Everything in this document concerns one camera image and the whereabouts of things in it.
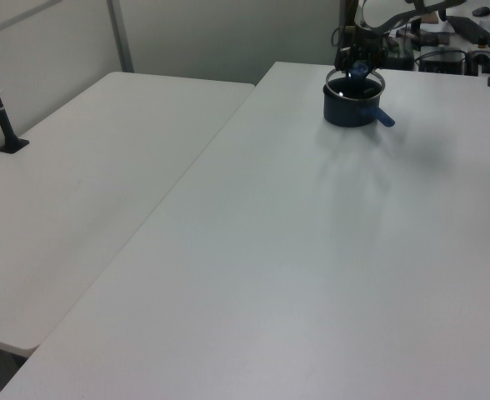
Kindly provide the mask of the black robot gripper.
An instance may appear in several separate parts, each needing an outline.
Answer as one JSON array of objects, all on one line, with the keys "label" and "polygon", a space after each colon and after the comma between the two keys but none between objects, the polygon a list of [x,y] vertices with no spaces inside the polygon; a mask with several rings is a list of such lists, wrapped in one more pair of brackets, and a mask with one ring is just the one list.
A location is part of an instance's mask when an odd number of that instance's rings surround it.
[{"label": "black robot gripper", "polygon": [[350,67],[356,62],[365,63],[369,72],[374,73],[385,63],[384,33],[376,33],[367,27],[343,26],[338,29],[335,66],[345,78]]}]

